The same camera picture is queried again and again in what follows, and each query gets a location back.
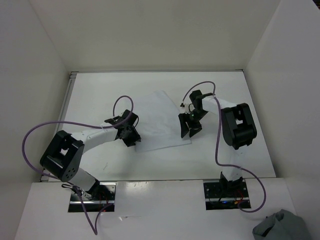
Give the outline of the white skirt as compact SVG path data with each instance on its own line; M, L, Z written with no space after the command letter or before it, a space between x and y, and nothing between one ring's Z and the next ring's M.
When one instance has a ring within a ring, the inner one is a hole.
M141 141L137 153L189 145L189 137L181 137L180 110L163 90L133 99L133 113L139 117L135 127Z

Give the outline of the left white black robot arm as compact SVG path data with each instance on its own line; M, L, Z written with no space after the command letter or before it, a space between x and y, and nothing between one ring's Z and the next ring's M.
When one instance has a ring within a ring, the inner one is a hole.
M80 168L84 153L102 144L122 140L127 147L135 146L141 136L135 128L138 115L125 110L121 116L109 118L102 126L81 132L58 131L40 159L40 165L61 182L70 183L88 200L114 194L100 181Z

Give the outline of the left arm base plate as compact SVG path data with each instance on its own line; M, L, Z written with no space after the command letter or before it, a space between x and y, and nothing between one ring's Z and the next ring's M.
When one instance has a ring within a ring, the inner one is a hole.
M98 190L89 194L79 189L79 194L72 190L68 205L69 213L83 213L82 202L88 213L114 212L116 198L116 182L101 182Z

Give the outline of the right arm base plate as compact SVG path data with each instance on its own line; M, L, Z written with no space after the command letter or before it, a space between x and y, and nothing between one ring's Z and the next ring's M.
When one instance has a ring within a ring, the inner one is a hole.
M204 181L203 190L207 211L234 210L238 208L238 204L245 210L251 208L249 192L244 180L236 188L228 190L223 190L218 179Z

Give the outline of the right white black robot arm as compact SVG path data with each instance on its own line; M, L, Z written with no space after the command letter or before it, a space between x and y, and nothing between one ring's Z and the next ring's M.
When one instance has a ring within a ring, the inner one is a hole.
M218 116L218 132L214 158L218 166L222 167L219 179L220 197L229 197L235 193L243 181L243 161L248 147L257 137L257 129L250 107L247 103L235 104L218 99L213 93L203 94L200 90L193 91L189 96L191 103L180 104L181 113L180 135L193 137L202 130L200 121L212 113ZM232 150L229 160L219 162L218 150L220 138Z

